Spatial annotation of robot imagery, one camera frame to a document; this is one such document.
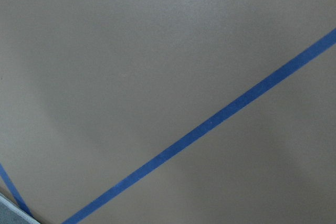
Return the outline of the pink towel with grey back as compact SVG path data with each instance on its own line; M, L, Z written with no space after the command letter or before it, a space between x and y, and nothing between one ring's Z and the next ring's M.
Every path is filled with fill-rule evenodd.
M1 224L39 224L39 222L1 194Z

